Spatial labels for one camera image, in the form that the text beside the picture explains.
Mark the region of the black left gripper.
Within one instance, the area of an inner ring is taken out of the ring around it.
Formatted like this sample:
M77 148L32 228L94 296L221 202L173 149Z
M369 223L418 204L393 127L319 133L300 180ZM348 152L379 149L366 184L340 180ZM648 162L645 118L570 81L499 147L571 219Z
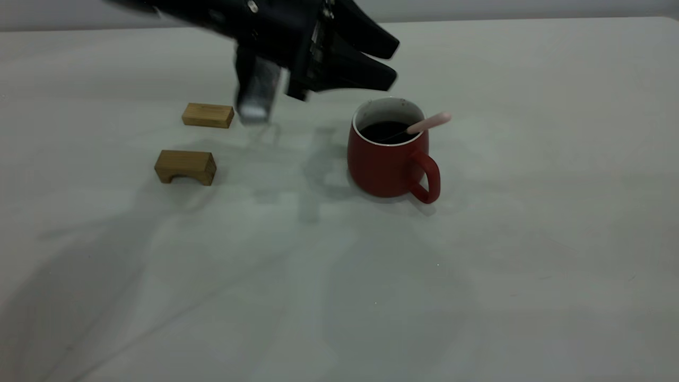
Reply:
M399 40L354 1L236 1L233 38L238 102L272 102L281 70L289 97L340 89L388 91ZM336 32L350 45L334 45Z

